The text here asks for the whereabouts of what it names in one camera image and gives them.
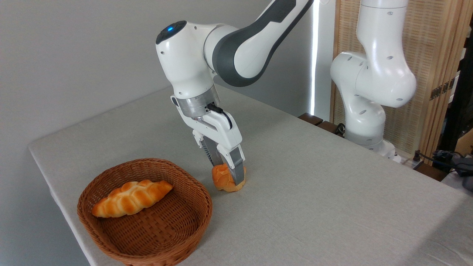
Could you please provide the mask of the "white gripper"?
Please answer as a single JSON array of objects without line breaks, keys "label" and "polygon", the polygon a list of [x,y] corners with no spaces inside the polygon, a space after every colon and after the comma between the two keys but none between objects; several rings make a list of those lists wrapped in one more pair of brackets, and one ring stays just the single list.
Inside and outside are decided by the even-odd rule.
[{"label": "white gripper", "polygon": [[174,95],[171,96],[184,123],[193,129],[196,143],[205,151],[208,160],[213,166],[221,165],[224,163],[223,155],[233,182],[240,185],[245,178],[245,157],[241,149],[243,139],[231,114],[211,102],[204,107],[204,114],[198,120],[185,116],[177,100]]}]

